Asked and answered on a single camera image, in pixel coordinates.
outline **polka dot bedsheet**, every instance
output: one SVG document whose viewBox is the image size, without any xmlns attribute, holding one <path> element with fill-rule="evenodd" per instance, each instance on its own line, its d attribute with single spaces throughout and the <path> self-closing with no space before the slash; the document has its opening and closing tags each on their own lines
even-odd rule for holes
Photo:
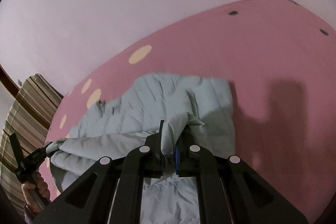
<svg viewBox="0 0 336 224">
<path fill-rule="evenodd" d="M 97 100 L 142 75 L 227 78 L 236 154 L 310 223 L 336 191 L 336 31 L 290 0 L 243 0 L 145 37 L 97 68 L 62 100 L 47 141 L 66 137 Z M 40 168 L 59 194 L 49 161 Z"/>
</svg>

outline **human hand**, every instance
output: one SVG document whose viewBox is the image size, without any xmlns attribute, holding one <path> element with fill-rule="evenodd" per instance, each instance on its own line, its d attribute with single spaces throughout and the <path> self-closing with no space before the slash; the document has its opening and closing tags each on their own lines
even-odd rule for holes
<svg viewBox="0 0 336 224">
<path fill-rule="evenodd" d="M 29 190 L 34 190 L 35 187 L 37 187 L 39 189 L 40 194 L 44 198 L 47 198 L 47 199 L 50 198 L 50 191 L 48 190 L 48 184 L 44 182 L 44 179 L 39 172 L 34 172 L 32 174 L 32 177 L 36 185 L 26 181 L 25 183 L 21 184 L 21 188 L 22 188 L 23 195 L 25 197 L 28 208 L 38 214 L 42 211 L 42 209 L 37 204 L 37 202 L 33 199 Z"/>
</svg>

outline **white circular marker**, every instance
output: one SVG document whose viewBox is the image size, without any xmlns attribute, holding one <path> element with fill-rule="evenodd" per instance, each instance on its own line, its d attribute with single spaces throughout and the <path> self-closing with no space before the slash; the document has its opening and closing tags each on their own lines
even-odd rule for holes
<svg viewBox="0 0 336 224">
<path fill-rule="evenodd" d="M 189 147 L 189 149 L 192 152 L 198 152 L 198 151 L 200 151 L 200 147 L 198 145 L 192 145 L 191 147 Z"/>
<path fill-rule="evenodd" d="M 238 156 L 231 156 L 230 157 L 230 161 L 233 163 L 233 164 L 238 164 L 240 162 L 240 158 Z"/>
<path fill-rule="evenodd" d="M 144 146 L 140 147 L 139 150 L 140 150 L 141 153 L 147 153 L 150 150 L 150 148 L 148 146 L 144 145 Z"/>
<path fill-rule="evenodd" d="M 103 157 L 103 158 L 101 158 L 100 159 L 100 164 L 102 164 L 102 165 L 105 165 L 105 164 L 109 164 L 110 163 L 110 158 L 109 157 Z"/>
</svg>

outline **bed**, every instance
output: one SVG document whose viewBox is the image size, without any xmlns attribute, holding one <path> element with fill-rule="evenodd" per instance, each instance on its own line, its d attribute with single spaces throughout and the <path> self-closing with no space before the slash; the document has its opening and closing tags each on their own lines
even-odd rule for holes
<svg viewBox="0 0 336 224">
<path fill-rule="evenodd" d="M 233 1 L 2 0 L 1 65 L 65 95 L 47 141 L 143 75 L 228 79 L 237 155 L 312 223 L 336 191 L 336 1 Z"/>
<path fill-rule="evenodd" d="M 89 74 L 65 95 L 46 141 L 66 137 L 96 101 L 120 97 L 142 75 L 226 78 L 236 154 L 312 223 L 336 191 L 335 38 L 326 22 L 291 0 L 244 0 L 202 12 Z M 40 171 L 54 199 L 48 166 Z"/>
</svg>

